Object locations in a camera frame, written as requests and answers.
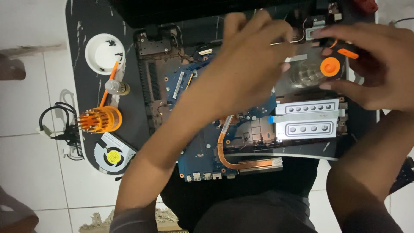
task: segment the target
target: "person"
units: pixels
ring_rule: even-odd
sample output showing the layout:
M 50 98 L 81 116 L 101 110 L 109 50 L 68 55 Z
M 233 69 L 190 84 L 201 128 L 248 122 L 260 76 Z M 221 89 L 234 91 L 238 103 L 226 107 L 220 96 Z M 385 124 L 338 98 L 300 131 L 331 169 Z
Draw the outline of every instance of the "person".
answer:
M 268 172 L 192 183 L 180 179 L 176 168 L 180 152 L 201 128 L 268 98 L 289 68 L 284 60 L 295 55 L 292 33 L 288 23 L 272 20 L 266 11 L 250 21 L 243 13 L 227 15 L 220 53 L 127 169 L 111 233 L 157 232 L 154 209 L 160 193 L 179 226 L 190 232 L 315 232 L 307 196 L 317 160 L 284 160 L 280 172 L 289 175 L 284 177 Z M 414 33 L 358 23 L 328 27 L 314 36 L 350 41 L 368 52 L 350 61 L 365 78 L 363 85 L 334 80 L 320 88 L 340 92 L 369 110 L 393 110 L 329 171 L 327 194 L 339 226 L 343 232 L 401 232 L 384 200 L 414 146 Z M 281 37 L 284 43 L 269 46 Z M 312 168 L 302 172 L 295 165 Z

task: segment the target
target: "white bowl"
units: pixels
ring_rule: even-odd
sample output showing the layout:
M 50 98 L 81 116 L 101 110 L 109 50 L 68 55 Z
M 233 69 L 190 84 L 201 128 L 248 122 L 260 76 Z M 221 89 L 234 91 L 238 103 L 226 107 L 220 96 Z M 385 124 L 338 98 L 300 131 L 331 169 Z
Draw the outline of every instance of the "white bowl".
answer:
M 85 58 L 93 71 L 101 75 L 110 75 L 116 61 L 120 63 L 118 64 L 118 70 L 123 66 L 125 48 L 115 36 L 102 33 L 88 41 L 85 48 Z

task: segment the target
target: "hand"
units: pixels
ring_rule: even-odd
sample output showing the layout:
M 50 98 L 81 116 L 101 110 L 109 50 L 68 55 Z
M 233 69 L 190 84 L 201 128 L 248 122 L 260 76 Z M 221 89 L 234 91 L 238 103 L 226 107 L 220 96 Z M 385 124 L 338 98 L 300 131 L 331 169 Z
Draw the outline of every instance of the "hand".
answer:
M 359 85 L 335 80 L 321 89 L 340 92 L 368 110 L 414 111 L 414 33 L 380 24 L 358 23 L 315 31 L 315 38 L 334 37 L 364 49 L 359 59 L 350 59 L 351 68 L 361 77 Z
M 290 67 L 284 60 L 295 56 L 296 46 L 289 43 L 292 34 L 287 22 L 272 20 L 264 10 L 249 22 L 243 13 L 228 14 L 219 54 L 180 101 L 187 106 L 200 106 L 199 115 L 207 116 L 207 121 L 237 114 L 265 101 L 282 72 Z M 280 38 L 286 42 L 270 46 Z

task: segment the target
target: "blue circuit board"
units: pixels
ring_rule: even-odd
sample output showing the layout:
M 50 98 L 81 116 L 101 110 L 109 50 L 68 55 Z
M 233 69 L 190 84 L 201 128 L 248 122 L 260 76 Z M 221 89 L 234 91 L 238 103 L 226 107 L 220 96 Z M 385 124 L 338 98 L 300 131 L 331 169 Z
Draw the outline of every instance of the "blue circuit board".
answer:
M 170 109 L 173 110 L 180 94 L 185 91 L 193 80 L 196 80 L 205 66 L 214 58 L 214 54 L 209 55 L 209 59 L 201 63 L 192 63 L 180 66 L 174 72 L 167 74 L 166 88 Z M 276 95 L 269 93 L 269 99 L 262 106 L 253 107 L 245 111 L 245 115 L 240 114 L 238 123 L 230 125 L 226 140 L 234 140 L 237 127 L 253 119 L 266 117 L 276 108 Z M 217 141 L 221 132 L 219 121 L 208 124 L 203 128 L 193 140 L 184 148 L 182 156 L 178 159 L 180 174 L 184 175 L 185 181 L 199 181 L 221 179 L 222 176 L 234 178 L 238 174 L 237 170 L 225 167 L 217 155 Z

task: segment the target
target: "gray sleeve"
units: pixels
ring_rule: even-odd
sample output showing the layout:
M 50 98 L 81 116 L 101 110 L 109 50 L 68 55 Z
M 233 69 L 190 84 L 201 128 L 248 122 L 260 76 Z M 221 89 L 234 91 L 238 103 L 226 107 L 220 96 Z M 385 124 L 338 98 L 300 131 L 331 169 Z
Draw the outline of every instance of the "gray sleeve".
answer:
M 157 233 L 155 207 L 129 209 L 114 217 L 109 233 Z
M 385 207 L 357 211 L 342 225 L 343 233 L 403 233 Z

